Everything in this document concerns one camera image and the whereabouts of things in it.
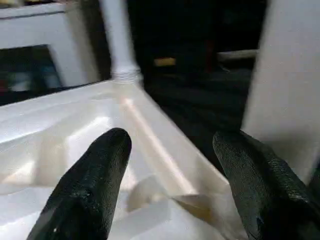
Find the white pipe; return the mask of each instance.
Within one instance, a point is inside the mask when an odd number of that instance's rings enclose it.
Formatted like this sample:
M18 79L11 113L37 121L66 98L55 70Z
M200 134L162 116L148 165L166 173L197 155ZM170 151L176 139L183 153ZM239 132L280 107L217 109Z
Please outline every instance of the white pipe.
M111 55L111 76L117 83L138 82L142 76L134 57L125 0L100 0Z

